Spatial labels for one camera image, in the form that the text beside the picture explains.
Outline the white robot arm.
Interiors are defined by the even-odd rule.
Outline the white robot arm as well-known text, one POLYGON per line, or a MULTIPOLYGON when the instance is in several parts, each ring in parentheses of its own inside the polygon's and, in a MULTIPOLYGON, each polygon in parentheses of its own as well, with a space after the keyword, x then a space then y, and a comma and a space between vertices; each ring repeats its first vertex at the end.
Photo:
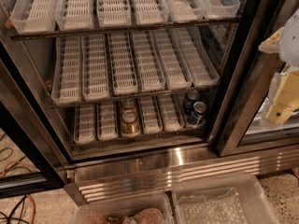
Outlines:
POLYGON ((299 108, 299 9, 259 46, 264 53, 277 53, 290 67, 275 73, 264 102, 260 124, 273 129, 282 126, 299 108))

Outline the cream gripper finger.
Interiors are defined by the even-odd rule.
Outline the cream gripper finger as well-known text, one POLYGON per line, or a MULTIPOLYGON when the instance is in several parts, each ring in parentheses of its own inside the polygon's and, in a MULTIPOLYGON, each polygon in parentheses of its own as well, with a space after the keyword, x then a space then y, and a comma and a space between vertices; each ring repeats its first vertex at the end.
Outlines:
POLYGON ((283 27, 276 30, 259 45, 258 50, 264 53, 278 53, 278 45, 282 32, 283 27))

